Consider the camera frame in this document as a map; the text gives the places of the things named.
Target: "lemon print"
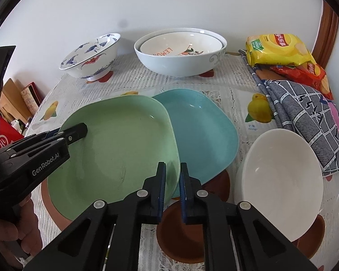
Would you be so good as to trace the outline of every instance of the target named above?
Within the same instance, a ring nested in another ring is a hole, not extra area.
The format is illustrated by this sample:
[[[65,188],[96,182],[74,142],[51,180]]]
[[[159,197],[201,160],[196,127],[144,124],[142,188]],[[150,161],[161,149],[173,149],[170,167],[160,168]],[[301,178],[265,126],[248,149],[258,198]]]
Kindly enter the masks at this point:
[[[50,117],[56,117],[56,107],[58,107],[59,102],[55,101],[50,107],[45,111],[44,116],[40,120],[48,120]]]
[[[269,123],[274,119],[266,96],[260,93],[256,93],[252,96],[252,101],[247,106],[247,112],[249,114],[246,117],[245,122],[256,120],[261,123]]]
[[[126,93],[123,93],[121,96],[126,96],[126,95],[138,95],[138,92],[135,92],[135,91],[126,92]]]

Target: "screw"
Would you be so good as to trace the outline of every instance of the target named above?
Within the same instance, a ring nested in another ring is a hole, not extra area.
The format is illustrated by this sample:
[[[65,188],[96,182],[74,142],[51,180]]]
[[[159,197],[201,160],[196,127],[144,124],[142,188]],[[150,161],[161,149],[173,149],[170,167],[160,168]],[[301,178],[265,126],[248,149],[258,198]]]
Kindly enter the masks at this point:
[[[200,189],[199,191],[197,191],[197,195],[201,198],[205,198],[209,195],[209,193],[204,189]]]
[[[146,191],[145,189],[140,189],[139,191],[137,191],[137,196],[139,196],[140,198],[143,198],[144,196],[148,195],[148,191]]]
[[[243,209],[243,210],[250,210],[251,204],[249,202],[241,202],[240,208]]]
[[[94,208],[96,208],[96,209],[103,208],[104,205],[105,205],[105,203],[102,200],[95,201],[94,204],[93,204]]]

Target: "large white bowl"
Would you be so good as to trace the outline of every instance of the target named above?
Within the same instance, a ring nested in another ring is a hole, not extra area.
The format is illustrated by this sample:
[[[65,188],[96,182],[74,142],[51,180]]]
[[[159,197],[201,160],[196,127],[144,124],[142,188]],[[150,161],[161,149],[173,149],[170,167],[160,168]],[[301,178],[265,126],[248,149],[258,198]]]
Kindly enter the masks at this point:
[[[198,32],[170,32],[145,41],[142,53],[155,56],[193,56],[212,53],[222,49],[215,37]]]
[[[196,56],[156,56],[142,53],[142,44],[153,37],[173,32],[203,33],[218,39],[222,43],[222,48],[216,52],[202,53]],[[190,77],[199,75],[215,68],[225,54],[227,41],[219,34],[202,30],[199,28],[171,28],[159,30],[140,38],[134,44],[134,50],[144,66],[158,74],[172,77]]]
[[[111,70],[111,64],[117,57],[121,35],[108,33],[80,45],[65,57],[59,69],[72,77],[94,81],[102,78]]]
[[[313,224],[322,198],[323,177],[314,151],[287,129],[259,136],[237,172],[235,203],[250,202],[290,241]]]

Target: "yellow chip bag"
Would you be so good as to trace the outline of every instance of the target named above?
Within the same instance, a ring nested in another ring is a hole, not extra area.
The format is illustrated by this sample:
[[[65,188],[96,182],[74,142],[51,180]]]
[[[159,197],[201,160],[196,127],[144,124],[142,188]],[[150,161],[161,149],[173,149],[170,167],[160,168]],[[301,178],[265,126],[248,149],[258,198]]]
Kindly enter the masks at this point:
[[[292,34],[251,36],[246,41],[247,61],[255,64],[299,66],[310,61],[316,64],[304,43]]]

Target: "table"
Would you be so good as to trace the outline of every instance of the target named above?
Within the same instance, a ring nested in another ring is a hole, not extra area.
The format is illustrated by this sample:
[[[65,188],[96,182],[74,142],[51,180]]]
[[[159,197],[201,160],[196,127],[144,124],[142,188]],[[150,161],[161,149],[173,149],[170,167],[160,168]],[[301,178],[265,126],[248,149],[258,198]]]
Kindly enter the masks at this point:
[[[267,124],[257,121],[245,122],[247,105],[252,100],[252,95],[260,91],[240,56],[226,54],[214,71],[201,76],[177,78],[157,75],[145,68],[135,54],[129,54],[118,57],[113,63],[112,71],[101,81],[87,83],[84,79],[64,74],[45,97],[27,135],[58,128],[80,107],[126,92],[154,96],[174,88],[194,89],[216,103],[232,120],[238,131],[239,152],[227,168],[233,185],[237,169],[252,143],[263,132],[276,128],[274,120]],[[45,112],[50,107],[55,113],[49,113],[51,117],[47,119],[46,116],[44,120]],[[324,194],[319,214],[325,220],[325,236],[311,261],[320,270],[330,271],[339,260],[339,172],[323,180]],[[232,201],[232,194],[231,191],[229,202]],[[32,199],[45,246],[60,233],[60,230],[44,207],[40,186],[33,191]],[[189,265],[167,257],[157,243],[156,226],[146,224],[142,226],[138,264],[140,271],[204,270],[203,264]]]

